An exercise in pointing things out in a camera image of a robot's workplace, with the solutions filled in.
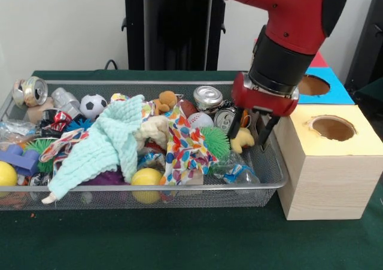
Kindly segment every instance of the circular hole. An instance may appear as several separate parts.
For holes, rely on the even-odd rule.
[[[319,77],[305,74],[298,89],[303,95],[325,95],[330,91],[330,85]]]
[[[319,117],[312,124],[320,135],[333,140],[346,141],[354,136],[353,125],[340,117]]]

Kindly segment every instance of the yellow box top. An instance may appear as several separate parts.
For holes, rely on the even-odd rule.
[[[290,116],[307,156],[383,156],[383,143],[357,105],[298,105]]]

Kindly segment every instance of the soccer ball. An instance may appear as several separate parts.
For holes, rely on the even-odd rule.
[[[94,121],[107,106],[107,101],[101,95],[86,95],[81,100],[80,111],[87,119]]]

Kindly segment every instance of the wire mesh basket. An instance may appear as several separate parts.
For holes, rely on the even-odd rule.
[[[193,101],[197,86],[212,85],[224,99],[230,99],[231,81],[47,81],[49,94],[63,87],[78,99],[98,93],[110,98],[113,93],[129,96],[143,94],[146,100],[158,97],[165,90],[183,94]],[[8,95],[0,109],[0,118],[28,121],[26,107],[15,105]],[[251,113],[250,131],[256,138],[267,118]],[[213,175],[205,175],[203,185],[183,186],[78,186],[61,200],[44,205],[41,199],[49,194],[47,186],[0,187],[0,210],[75,210],[117,208],[197,208],[197,207],[263,207],[277,188],[287,182],[288,172],[274,134],[264,147],[259,145],[244,150],[244,161],[253,168],[260,184],[226,184]],[[134,193],[150,197],[153,194],[172,193],[172,199],[153,204],[138,202]]]

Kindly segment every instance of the silver can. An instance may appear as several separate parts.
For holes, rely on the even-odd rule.
[[[29,107],[42,105],[48,98],[48,85],[39,77],[30,77],[21,84],[24,102]]]
[[[77,100],[77,98],[70,92],[67,92],[62,87],[57,88],[52,93],[52,98],[53,98],[54,107],[59,109],[62,109],[67,104],[71,104],[75,108],[80,107],[80,102]]]
[[[212,86],[199,86],[194,90],[197,109],[203,113],[214,114],[223,103],[222,93]]]
[[[62,87],[59,87],[52,93],[52,98],[54,107],[60,109],[64,113],[69,114],[72,119],[82,115],[81,111],[79,110],[80,102],[73,94],[67,92]]]
[[[214,116],[214,126],[222,129],[224,133],[228,133],[230,129],[230,125],[234,120],[235,116],[235,108],[222,108],[218,110]]]

